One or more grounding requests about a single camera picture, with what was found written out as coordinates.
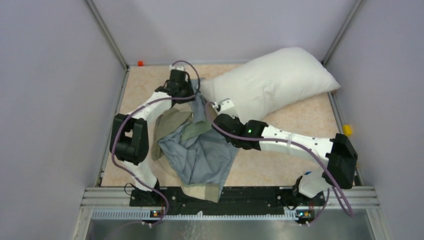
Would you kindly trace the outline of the grey-blue and beige pillowcase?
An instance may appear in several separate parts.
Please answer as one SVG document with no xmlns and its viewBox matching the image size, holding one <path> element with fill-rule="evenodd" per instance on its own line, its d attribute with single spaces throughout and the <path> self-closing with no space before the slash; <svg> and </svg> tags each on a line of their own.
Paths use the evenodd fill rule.
<svg viewBox="0 0 424 240">
<path fill-rule="evenodd" d="M 212 129 L 206 100 L 174 106 L 160 115 L 153 130 L 151 157 L 189 197 L 217 203 L 239 150 Z"/>
</svg>

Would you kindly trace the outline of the white pillow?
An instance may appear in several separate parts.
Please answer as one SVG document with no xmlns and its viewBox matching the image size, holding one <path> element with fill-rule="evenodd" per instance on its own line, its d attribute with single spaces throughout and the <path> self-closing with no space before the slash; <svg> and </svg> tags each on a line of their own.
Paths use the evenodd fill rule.
<svg viewBox="0 0 424 240">
<path fill-rule="evenodd" d="M 229 98 L 245 123 L 262 120 L 289 104 L 340 87 L 311 53 L 300 47 L 287 47 L 202 80 L 200 92 L 211 102 Z"/>
</svg>

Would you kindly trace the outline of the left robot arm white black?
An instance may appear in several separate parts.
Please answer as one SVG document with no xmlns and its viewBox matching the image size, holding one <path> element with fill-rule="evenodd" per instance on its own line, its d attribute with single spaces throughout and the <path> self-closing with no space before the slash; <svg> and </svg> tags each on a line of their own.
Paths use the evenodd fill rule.
<svg viewBox="0 0 424 240">
<path fill-rule="evenodd" d="M 196 94 L 190 75 L 182 68 L 171 69 L 169 78 L 146 102 L 113 119 L 109 145 L 112 162 L 133 178 L 135 199 L 149 207 L 167 200 L 146 160 L 150 149 L 148 126 L 174 105 L 194 101 Z"/>
</svg>

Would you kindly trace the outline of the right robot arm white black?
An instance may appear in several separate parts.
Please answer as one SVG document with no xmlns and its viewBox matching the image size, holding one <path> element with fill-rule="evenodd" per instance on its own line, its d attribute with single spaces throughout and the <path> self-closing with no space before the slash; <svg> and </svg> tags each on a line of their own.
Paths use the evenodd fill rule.
<svg viewBox="0 0 424 240">
<path fill-rule="evenodd" d="M 212 128 L 236 148 L 278 152 L 317 163 L 317 170 L 300 176 L 292 187 L 293 200 L 299 206 L 307 206 L 329 188 L 349 190 L 354 185 L 358 154 L 344 134 L 332 138 L 305 136 L 263 121 L 242 123 L 228 114 L 218 115 Z"/>
</svg>

